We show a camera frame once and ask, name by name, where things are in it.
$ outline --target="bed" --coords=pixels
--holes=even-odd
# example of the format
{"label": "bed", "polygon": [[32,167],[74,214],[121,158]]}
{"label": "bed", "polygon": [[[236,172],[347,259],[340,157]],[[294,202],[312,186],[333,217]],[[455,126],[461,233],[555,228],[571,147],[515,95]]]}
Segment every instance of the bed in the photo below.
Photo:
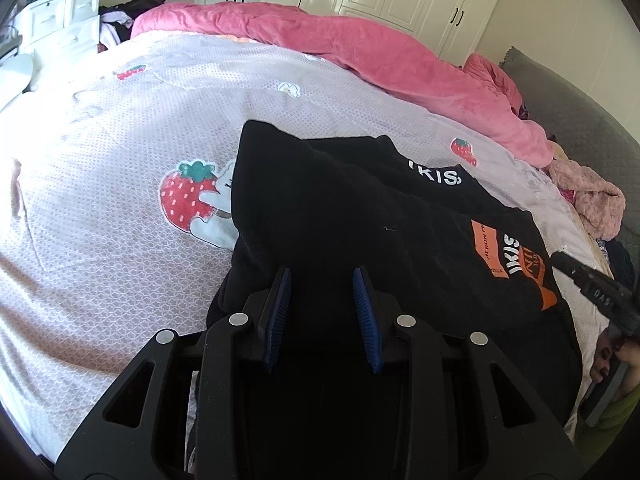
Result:
{"label": "bed", "polygon": [[[532,212],[549,253],[565,250],[607,270],[544,173],[317,54],[240,36],[140,30],[69,82],[3,113],[0,401],[34,451],[55,462],[156,331],[205,328],[232,247],[194,234],[162,193],[169,181],[178,186],[182,164],[228,179],[248,119],[301,138],[385,134],[412,160],[463,164],[505,205]],[[49,126],[16,135],[33,110]],[[460,139],[472,158],[452,149]],[[186,200],[198,192],[184,191]],[[607,320],[555,276],[582,353],[580,399]]]}

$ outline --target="gray headboard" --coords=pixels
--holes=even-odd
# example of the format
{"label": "gray headboard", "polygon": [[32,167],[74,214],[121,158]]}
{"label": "gray headboard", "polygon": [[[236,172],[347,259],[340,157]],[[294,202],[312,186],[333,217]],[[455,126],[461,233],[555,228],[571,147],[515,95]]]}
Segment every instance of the gray headboard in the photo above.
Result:
{"label": "gray headboard", "polygon": [[626,197],[616,237],[638,264],[640,251],[640,144],[587,94],[512,47],[500,64],[516,83],[529,119],[556,136],[566,154],[618,186]]}

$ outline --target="pink comforter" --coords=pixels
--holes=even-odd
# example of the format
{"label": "pink comforter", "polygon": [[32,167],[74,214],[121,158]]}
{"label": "pink comforter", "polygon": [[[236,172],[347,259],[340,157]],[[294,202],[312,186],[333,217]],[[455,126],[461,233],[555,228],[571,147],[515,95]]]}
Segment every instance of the pink comforter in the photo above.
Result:
{"label": "pink comforter", "polygon": [[532,166],[544,168],[553,159],[542,127],[517,118],[505,95],[438,60],[414,38],[371,20],[313,16],[267,3],[165,4],[142,14],[132,37],[148,30],[232,34],[321,56],[399,99],[486,135]]}

